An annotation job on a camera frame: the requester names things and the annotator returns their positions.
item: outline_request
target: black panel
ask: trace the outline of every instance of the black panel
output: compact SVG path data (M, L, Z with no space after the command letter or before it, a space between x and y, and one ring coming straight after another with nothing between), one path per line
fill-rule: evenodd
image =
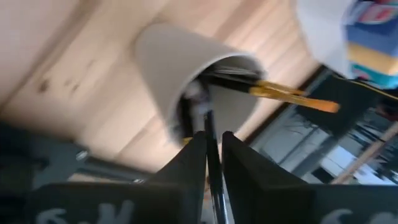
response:
M363 113L374 106L381 96L361 85L330 76L309 95L311 98L330 100L340 104L337 113L327 113L298 106L297 112L334 136L344 135Z
M183 223L182 190L172 184L48 185L30 194L27 219L32 224Z
M173 183L184 187L182 223L199 223L206 178L206 139L203 131L146 183Z
M283 190L306 183L231 132L223 135L223 166L235 223L306 223L312 191Z
M322 220L341 224L397 223L398 188L395 186L311 185L311 188L316 197L310 223Z

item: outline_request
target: wooden surface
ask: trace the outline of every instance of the wooden surface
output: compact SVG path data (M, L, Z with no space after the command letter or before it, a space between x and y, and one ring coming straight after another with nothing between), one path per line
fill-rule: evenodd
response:
M0 103L32 73L55 43L72 15L81 11L79 0L3 0L0 2Z
M49 4L36 2L43 9ZM2 74L1 88L8 80L12 85L7 92L0 91L0 118L73 139L100 158L156 171L180 149L169 141L134 64L134 40L140 31L154 22L171 22L255 52L270 81L298 86L318 64L301 37L293 3L81 0L64 20L69 25L58 30L59 44L53 44L34 69L18 80L11 73ZM17 64L21 59L13 60ZM277 101L261 100L237 135L247 136L278 106Z

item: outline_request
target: white paper cup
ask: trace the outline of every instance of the white paper cup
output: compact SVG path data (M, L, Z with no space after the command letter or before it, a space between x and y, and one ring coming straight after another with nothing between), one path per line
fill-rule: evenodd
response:
M264 69L251 54L225 46L170 24L154 24L138 37L136 60L170 137L180 142L173 130L177 103L186 86L205 68L217 63L260 71ZM257 98L247 93L211 86L215 128L220 137L235 132L249 118Z

